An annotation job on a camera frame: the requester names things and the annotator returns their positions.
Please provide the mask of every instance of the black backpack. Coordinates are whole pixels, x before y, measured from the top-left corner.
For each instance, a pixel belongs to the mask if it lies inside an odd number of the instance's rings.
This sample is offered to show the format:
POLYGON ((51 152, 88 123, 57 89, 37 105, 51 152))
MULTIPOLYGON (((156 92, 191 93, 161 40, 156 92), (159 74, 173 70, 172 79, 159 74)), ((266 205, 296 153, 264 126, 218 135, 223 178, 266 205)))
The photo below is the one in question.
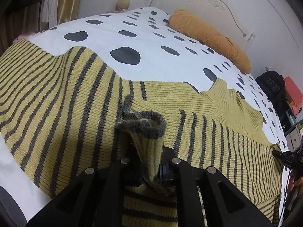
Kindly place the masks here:
POLYGON ((284 110, 285 105, 283 103, 287 99, 283 76, 279 75, 276 71, 268 71, 257 77, 256 82, 272 102, 278 115, 280 116, 285 113, 286 110, 284 110))

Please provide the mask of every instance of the bed frame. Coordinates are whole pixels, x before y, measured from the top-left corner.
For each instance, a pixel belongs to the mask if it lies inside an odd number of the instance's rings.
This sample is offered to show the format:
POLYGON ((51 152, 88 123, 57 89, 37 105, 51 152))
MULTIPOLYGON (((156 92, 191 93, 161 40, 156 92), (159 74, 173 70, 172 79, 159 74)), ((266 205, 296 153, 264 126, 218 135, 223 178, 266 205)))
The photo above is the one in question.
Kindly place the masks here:
POLYGON ((222 35, 231 38, 246 51, 256 33, 245 28, 237 19, 237 14, 228 0, 152 0, 151 6, 167 14, 173 14, 176 8, 186 9, 211 24, 222 35))

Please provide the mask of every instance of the knit fabric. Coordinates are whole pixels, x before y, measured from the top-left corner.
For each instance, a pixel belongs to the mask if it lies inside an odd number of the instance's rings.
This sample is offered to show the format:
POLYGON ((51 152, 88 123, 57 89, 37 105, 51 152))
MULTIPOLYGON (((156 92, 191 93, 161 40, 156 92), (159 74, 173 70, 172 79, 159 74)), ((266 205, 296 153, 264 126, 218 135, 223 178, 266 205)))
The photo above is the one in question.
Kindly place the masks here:
POLYGON ((132 141, 147 183, 126 189, 123 226, 177 226, 176 200, 163 196, 171 189, 155 181, 163 145, 192 166, 217 167, 277 223, 282 165, 271 151, 279 147, 223 80, 200 94, 186 83, 125 80, 85 47, 53 56, 27 40, 2 55, 0 71, 1 133, 50 197, 87 167, 124 157, 132 141))

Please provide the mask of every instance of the white bedsheet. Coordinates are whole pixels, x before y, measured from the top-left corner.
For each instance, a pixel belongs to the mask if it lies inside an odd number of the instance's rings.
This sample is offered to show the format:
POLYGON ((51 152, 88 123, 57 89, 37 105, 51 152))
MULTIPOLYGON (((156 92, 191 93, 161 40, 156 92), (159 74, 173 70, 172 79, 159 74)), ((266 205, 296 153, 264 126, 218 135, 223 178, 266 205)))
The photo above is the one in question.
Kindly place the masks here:
MULTIPOLYGON (((153 7, 126 13, 95 15, 54 27, 28 39, 45 51, 59 55, 73 46, 95 51, 124 79, 188 82, 207 91, 215 78, 224 79, 263 117, 263 131, 271 143, 286 151, 286 139, 272 103, 250 74, 241 73, 228 59, 198 41, 170 29, 169 19, 153 7)), ((27 220, 49 198, 27 178, 0 139, 0 185, 16 200, 27 220)), ((288 172, 283 174, 284 197, 288 172)))

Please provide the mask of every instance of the person's hand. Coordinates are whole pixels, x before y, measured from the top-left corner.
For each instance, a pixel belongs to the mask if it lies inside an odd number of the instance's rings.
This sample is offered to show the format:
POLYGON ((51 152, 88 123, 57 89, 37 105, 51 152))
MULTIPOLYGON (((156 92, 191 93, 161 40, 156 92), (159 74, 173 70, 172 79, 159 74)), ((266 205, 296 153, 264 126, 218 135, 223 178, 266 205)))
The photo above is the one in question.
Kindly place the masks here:
POLYGON ((298 196, 300 196, 303 193, 303 177, 300 177, 298 180, 294 181, 293 178, 293 171, 290 173, 291 178, 289 179, 289 184, 287 186, 287 193, 290 193, 294 186, 299 187, 298 196))

